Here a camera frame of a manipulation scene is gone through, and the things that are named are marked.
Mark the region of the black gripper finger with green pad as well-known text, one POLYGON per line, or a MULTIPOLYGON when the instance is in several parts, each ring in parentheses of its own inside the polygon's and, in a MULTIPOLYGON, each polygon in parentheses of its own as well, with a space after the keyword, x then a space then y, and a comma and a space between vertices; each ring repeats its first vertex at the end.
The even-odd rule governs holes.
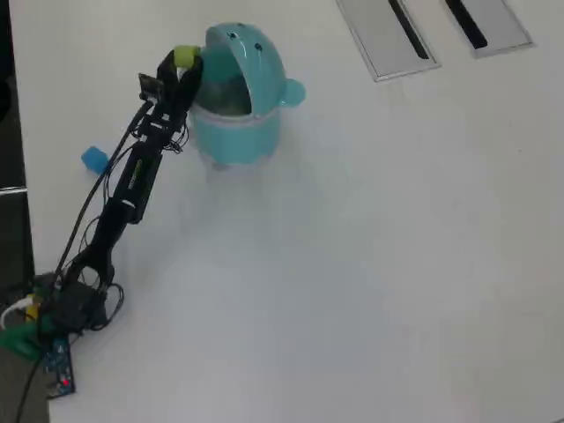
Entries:
POLYGON ((157 79, 164 86, 176 86, 178 84, 177 67, 174 61, 174 50, 168 52, 157 68, 157 79))
POLYGON ((203 70, 203 59, 197 56, 192 67, 182 74, 176 88, 175 106, 177 108, 191 107, 202 84, 203 70))

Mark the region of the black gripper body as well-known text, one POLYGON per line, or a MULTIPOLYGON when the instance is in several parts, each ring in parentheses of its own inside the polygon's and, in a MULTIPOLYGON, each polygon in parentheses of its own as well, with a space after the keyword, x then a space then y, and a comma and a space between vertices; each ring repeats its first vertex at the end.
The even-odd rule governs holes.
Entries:
POLYGON ((167 134, 180 132, 186 125, 187 108, 175 106, 176 86, 163 83, 142 83, 141 100, 144 102, 141 117, 141 134, 150 135, 154 130, 167 134))

